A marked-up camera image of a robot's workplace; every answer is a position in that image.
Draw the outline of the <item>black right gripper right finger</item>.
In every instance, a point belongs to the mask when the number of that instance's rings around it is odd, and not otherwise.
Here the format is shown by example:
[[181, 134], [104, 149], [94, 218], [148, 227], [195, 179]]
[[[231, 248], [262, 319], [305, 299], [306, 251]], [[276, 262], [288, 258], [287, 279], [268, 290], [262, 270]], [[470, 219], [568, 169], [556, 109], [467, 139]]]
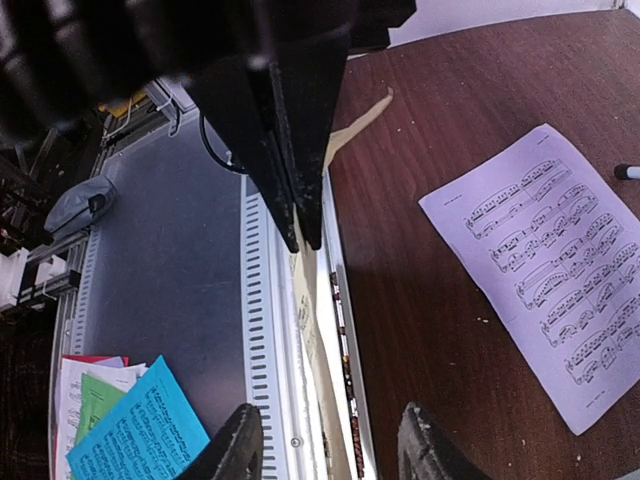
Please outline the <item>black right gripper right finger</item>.
[[416, 402], [406, 405], [397, 440], [400, 479], [490, 479]]

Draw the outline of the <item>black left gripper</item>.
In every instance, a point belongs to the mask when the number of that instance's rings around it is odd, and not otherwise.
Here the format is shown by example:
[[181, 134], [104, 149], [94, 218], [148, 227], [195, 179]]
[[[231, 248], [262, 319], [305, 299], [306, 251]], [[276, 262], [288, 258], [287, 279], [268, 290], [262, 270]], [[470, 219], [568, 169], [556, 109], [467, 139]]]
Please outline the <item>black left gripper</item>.
[[232, 64], [204, 69], [225, 57], [266, 55], [271, 41], [398, 28], [416, 10], [413, 1], [4, 1], [1, 141], [28, 143], [158, 77], [190, 76], [187, 92], [296, 253], [269, 73]]

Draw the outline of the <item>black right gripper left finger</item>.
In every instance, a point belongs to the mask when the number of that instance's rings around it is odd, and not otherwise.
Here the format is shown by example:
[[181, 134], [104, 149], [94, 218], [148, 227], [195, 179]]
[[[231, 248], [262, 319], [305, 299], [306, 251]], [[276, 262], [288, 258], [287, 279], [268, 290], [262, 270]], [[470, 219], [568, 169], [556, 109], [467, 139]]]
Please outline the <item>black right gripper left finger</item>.
[[263, 457], [260, 410], [243, 403], [178, 479], [261, 479]]

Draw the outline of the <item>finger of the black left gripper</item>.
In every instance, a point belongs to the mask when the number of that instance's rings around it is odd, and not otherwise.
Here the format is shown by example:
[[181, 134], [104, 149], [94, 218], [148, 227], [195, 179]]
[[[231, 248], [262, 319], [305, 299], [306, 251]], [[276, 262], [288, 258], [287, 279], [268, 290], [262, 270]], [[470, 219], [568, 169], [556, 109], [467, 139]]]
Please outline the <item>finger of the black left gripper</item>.
[[270, 67], [285, 172], [303, 241], [322, 244], [322, 175], [350, 34], [338, 29], [279, 47]]

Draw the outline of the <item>yellow sheet music page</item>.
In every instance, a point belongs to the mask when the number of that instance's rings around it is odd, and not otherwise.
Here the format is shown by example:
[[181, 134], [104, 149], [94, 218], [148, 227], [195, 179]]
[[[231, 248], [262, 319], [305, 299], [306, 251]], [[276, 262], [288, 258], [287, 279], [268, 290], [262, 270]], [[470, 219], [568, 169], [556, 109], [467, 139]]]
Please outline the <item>yellow sheet music page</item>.
[[334, 307], [332, 298], [321, 299], [318, 282], [318, 251], [306, 241], [301, 242], [300, 251], [290, 256], [297, 308], [297, 320], [305, 345], [313, 386], [316, 392], [322, 425], [324, 464], [329, 479], [353, 479], [355, 454], [351, 436], [343, 427], [349, 422], [341, 421], [341, 399], [332, 377], [331, 362], [323, 335], [328, 329], [322, 325], [328, 310]]

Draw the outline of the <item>light blue folding music stand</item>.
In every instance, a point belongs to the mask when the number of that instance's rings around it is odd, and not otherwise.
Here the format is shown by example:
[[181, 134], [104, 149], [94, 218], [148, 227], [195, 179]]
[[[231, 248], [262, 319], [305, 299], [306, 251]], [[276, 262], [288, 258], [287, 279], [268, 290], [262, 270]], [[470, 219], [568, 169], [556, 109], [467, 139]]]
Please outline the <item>light blue folding music stand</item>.
[[618, 164], [614, 167], [614, 175], [619, 180], [639, 180], [640, 167], [637, 165]]

